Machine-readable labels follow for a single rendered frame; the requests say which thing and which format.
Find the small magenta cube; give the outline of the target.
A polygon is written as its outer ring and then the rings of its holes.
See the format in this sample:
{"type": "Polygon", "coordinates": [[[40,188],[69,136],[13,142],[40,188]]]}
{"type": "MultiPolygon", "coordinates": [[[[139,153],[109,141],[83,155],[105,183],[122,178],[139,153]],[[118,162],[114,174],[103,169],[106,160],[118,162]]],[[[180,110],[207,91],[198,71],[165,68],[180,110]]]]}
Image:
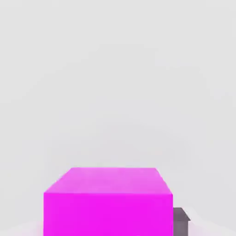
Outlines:
{"type": "Polygon", "coordinates": [[[43,236],[173,236],[173,195],[155,168],[74,167],[44,192],[43,236]]]}

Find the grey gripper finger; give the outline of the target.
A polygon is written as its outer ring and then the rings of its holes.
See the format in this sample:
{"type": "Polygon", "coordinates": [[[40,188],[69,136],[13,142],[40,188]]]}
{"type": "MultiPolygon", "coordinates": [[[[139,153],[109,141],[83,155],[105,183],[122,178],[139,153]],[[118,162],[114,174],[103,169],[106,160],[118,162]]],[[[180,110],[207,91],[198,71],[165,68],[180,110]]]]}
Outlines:
{"type": "Polygon", "coordinates": [[[173,236],[205,236],[205,232],[191,221],[181,207],[175,207],[173,208],[173,236]]]}

